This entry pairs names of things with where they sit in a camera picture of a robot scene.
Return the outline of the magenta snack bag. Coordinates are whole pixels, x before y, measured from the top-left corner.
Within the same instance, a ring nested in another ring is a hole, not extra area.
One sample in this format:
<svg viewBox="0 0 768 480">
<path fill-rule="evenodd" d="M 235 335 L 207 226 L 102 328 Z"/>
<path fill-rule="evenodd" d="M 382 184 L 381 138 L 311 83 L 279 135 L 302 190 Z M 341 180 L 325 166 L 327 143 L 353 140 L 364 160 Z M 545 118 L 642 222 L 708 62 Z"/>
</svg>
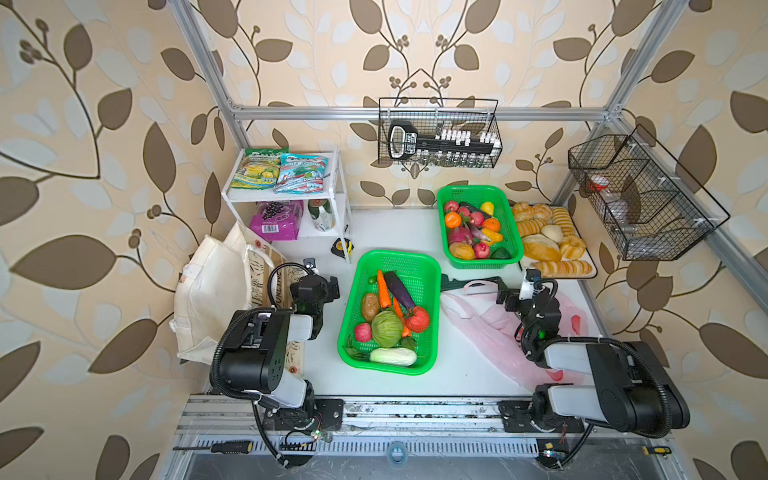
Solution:
<svg viewBox="0 0 768 480">
<path fill-rule="evenodd" d="M 249 227 L 266 241 L 293 241 L 298 238 L 302 216 L 300 200 L 258 202 Z"/>
</svg>

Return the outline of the cream canvas tote bag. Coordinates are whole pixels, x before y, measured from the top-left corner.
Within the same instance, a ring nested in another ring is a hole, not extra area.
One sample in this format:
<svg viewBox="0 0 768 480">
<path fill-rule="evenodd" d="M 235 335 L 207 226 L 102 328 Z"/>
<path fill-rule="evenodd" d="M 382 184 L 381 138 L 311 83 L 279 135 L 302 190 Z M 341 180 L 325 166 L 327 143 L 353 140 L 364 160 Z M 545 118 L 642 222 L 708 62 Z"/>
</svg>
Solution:
<svg viewBox="0 0 768 480">
<path fill-rule="evenodd" d="M 184 266 L 174 295 L 170 328 L 181 360 L 209 367 L 215 348 L 238 310 L 289 308 L 291 284 L 306 273 L 249 228 L 237 223 L 222 241 L 204 238 Z"/>
</svg>

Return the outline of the green basket with vegetables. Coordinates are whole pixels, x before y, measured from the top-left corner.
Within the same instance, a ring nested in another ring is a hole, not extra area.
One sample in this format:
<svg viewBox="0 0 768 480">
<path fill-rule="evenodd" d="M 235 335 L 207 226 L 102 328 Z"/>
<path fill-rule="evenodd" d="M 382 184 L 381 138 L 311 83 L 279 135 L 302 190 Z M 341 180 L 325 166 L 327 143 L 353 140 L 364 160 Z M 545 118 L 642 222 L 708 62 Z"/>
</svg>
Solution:
<svg viewBox="0 0 768 480">
<path fill-rule="evenodd" d="M 418 376 L 436 363 L 441 269 L 424 254 L 372 250 L 359 260 L 338 340 L 347 365 Z"/>
</svg>

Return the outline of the teal-red snack packet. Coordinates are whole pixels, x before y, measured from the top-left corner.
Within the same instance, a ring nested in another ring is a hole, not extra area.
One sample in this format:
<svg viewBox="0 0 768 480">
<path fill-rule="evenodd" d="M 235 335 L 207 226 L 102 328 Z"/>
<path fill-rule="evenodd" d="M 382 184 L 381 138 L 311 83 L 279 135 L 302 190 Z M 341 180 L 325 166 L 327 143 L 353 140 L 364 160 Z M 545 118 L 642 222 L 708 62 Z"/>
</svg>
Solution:
<svg viewBox="0 0 768 480">
<path fill-rule="evenodd" d="M 329 159 L 319 155 L 282 153 L 274 192 L 277 194 L 312 194 L 324 188 Z"/>
</svg>

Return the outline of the yellow-green snack packet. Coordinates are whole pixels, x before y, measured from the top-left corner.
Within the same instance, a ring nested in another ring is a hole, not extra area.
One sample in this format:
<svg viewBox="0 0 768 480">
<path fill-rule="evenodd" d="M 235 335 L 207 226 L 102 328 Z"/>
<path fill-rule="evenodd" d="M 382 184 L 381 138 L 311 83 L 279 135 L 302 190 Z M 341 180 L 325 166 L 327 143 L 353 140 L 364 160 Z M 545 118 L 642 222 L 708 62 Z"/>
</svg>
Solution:
<svg viewBox="0 0 768 480">
<path fill-rule="evenodd" d="M 286 149 L 245 149 L 230 187 L 245 190 L 268 190 L 278 180 L 281 169 L 281 155 Z"/>
</svg>

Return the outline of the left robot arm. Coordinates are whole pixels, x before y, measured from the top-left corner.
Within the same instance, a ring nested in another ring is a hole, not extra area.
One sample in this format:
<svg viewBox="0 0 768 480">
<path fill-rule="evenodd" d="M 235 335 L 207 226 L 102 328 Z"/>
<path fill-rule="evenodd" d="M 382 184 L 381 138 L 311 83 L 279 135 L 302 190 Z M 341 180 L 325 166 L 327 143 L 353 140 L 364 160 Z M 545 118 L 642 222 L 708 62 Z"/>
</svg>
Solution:
<svg viewBox="0 0 768 480">
<path fill-rule="evenodd" d="M 286 366 L 288 344 L 314 340 L 326 304 L 340 298 L 338 279 L 310 274 L 290 286 L 294 305 L 238 310 L 214 350 L 210 383 L 219 393 L 284 412 L 292 420 L 315 417 L 311 383 Z"/>
</svg>

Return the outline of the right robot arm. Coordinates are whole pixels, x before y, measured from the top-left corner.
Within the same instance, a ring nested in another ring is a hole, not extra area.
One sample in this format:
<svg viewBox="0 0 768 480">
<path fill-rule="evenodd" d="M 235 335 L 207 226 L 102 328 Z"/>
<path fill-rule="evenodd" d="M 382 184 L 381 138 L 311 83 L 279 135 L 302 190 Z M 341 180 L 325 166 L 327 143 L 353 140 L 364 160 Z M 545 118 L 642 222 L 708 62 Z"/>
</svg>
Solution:
<svg viewBox="0 0 768 480">
<path fill-rule="evenodd" d="M 546 371 L 583 374 L 591 384 L 538 385 L 528 402 L 503 401 L 498 408 L 508 432 L 577 432 L 593 426 L 647 438 L 662 438 L 690 423 L 690 410 L 650 346 L 606 337 L 565 337 L 565 305 L 558 283 L 529 269 L 521 286 L 498 284 L 497 304 L 515 314 L 513 338 L 524 359 Z"/>
</svg>

